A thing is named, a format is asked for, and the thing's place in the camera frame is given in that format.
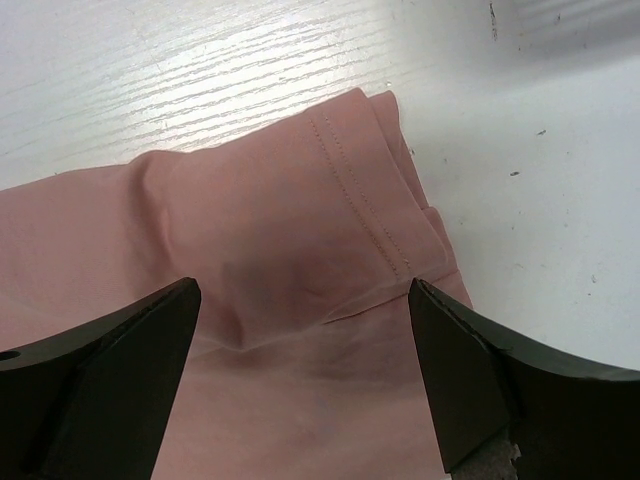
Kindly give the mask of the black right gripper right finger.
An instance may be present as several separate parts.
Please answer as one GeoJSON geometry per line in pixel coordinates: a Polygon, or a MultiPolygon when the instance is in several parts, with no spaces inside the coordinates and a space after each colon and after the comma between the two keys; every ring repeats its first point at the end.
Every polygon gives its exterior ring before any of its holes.
{"type": "Polygon", "coordinates": [[[411,325],[454,479],[635,479],[639,374],[560,351],[414,280],[411,325]]]}

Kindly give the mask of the pink printed t shirt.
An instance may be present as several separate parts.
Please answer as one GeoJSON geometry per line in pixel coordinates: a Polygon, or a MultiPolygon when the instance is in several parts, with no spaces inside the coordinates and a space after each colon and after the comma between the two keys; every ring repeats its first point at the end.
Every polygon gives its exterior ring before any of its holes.
{"type": "Polygon", "coordinates": [[[468,294],[393,94],[1,194],[3,348],[182,277],[202,306],[156,478],[444,477],[407,293],[468,294]]]}

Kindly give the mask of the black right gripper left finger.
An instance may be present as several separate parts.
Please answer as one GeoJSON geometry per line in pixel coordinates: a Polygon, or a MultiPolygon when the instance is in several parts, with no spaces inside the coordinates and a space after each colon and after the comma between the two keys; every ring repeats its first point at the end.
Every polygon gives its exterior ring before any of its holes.
{"type": "Polygon", "coordinates": [[[1,354],[4,479],[148,479],[201,304],[183,278],[1,354]]]}

